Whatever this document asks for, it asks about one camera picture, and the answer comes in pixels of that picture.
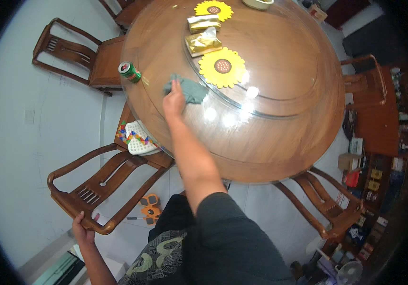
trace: sunflower coaster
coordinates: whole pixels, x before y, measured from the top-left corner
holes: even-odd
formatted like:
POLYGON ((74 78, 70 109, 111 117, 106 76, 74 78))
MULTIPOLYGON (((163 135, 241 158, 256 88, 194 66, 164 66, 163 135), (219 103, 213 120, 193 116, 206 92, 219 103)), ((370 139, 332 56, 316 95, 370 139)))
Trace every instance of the sunflower coaster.
POLYGON ((231 19, 231 14, 234 14, 231 6, 228 6, 224 2, 215 0, 199 3, 194 10, 196 11, 196 16, 217 14, 218 19, 222 22, 224 22, 224 20, 231 19))
POLYGON ((245 60, 241 59, 237 52, 227 47, 216 52, 205 54, 199 61, 201 73, 207 83, 217 85, 218 88, 233 88, 237 82, 242 82, 242 77, 247 71, 245 60))

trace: soda can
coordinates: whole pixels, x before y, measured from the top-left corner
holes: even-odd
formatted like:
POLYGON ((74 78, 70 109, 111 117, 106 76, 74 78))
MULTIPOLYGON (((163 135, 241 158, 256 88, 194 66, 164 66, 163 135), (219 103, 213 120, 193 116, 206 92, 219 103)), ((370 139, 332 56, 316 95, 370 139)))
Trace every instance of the soda can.
POLYGON ((123 77, 126 77, 132 83, 138 82, 142 77, 141 73, 134 67, 132 62, 120 63, 118 70, 123 77))

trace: bowl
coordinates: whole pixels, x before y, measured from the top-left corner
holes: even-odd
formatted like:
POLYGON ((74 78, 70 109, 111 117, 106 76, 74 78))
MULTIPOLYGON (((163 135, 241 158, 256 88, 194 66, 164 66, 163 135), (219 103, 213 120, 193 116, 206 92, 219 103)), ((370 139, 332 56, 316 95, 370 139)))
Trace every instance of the bowl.
POLYGON ((251 8, 255 8, 258 10, 267 10, 269 6, 274 3, 274 0, 270 0, 268 2, 264 2, 261 0, 242 0, 242 2, 251 8))

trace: wooden chair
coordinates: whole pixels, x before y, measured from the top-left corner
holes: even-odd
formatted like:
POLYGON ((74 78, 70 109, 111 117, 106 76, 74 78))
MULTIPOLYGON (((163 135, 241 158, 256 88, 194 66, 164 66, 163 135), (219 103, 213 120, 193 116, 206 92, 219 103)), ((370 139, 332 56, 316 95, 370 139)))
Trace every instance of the wooden chair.
POLYGON ((381 88, 382 97, 380 97, 380 100, 376 101, 375 103, 347 105, 347 109, 385 105, 386 103, 386 95, 387 95, 386 83, 384 83, 384 77, 383 77, 383 73, 381 72, 381 67, 373 55, 369 54, 364 57, 357 57, 357 58, 353 58, 349 60, 343 60, 340 62, 340 64, 347 65, 347 64, 362 62, 366 60, 373 60, 375 63, 375 69, 361 73, 361 74, 344 75, 343 80, 345 81, 345 93, 354 94, 357 92, 363 92, 367 90, 374 90, 374 89, 381 88))
POLYGON ((120 64, 120 54, 124 40, 125 37, 121 36, 101 42, 89 33, 82 31, 59 18, 55 18, 50 21, 42 31, 33 51, 32 64, 47 69, 48 71, 72 78, 111 96, 111 93, 108 91, 122 90, 120 74, 118 73, 117 68, 120 64), (51 35, 50 29, 55 23, 88 38, 98 45, 98 50, 94 52, 81 44, 72 43, 51 35), (46 52, 61 60, 78 63, 84 68, 87 68, 90 71, 88 79, 38 61, 38 56, 41 52, 46 52))
POLYGON ((117 0, 121 7, 121 11, 118 14, 112 11, 105 0, 99 0, 99 2, 104 6, 122 31, 126 32, 126 28, 134 22, 137 15, 150 4, 151 0, 117 0))
POLYGON ((73 219, 81 212, 85 212, 82 220, 84 228, 94 230, 100 234, 109 234, 125 217, 131 212, 134 206, 140 201, 152 185, 171 167, 173 160, 168 167, 159 167, 144 185, 128 200, 128 202, 105 224, 100 225, 91 218, 93 210, 107 199, 125 179, 139 166, 148 162, 144 157, 130 154, 123 151, 113 156, 104 166, 98 170, 90 179, 84 182, 70 193, 59 191, 53 184, 56 178, 59 178, 72 170, 78 168, 93 157, 103 153, 113 151, 117 145, 110 144, 91 151, 71 162, 70 164, 53 171, 47 177, 47 186, 51 193, 50 196, 59 204, 59 206, 73 219))
POLYGON ((309 171, 305 171, 293 179, 302 187, 311 203, 328 219, 333 228, 326 231, 326 228, 302 205, 296 196, 281 182, 274 183, 294 204, 304 218, 319 232, 324 239, 336 237, 345 232, 352 224, 354 224, 362 213, 361 200, 354 197, 348 190, 339 184, 330 175, 321 170, 312 167, 309 171), (342 209, 321 185, 319 180, 311 174, 318 174, 328 180, 335 186, 343 195, 349 199, 349 204, 346 209, 342 209))

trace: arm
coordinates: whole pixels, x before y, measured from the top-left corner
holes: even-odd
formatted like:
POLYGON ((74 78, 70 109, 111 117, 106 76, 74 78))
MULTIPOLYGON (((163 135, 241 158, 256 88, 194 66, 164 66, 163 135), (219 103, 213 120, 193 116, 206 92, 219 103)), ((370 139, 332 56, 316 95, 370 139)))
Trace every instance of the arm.
POLYGON ((172 91, 163 99, 166 122, 173 139, 174 157, 183 179, 185 193, 193 214, 212 193, 224 192, 218 168, 210 153, 182 120, 185 97, 180 83, 173 80, 172 91))
POLYGON ((79 244, 80 253, 84 258, 90 282, 92 285, 116 285, 117 281, 112 276, 98 248, 96 248, 94 231, 88 231, 80 224, 83 218, 84 212, 82 211, 73 220, 73 232, 79 244))

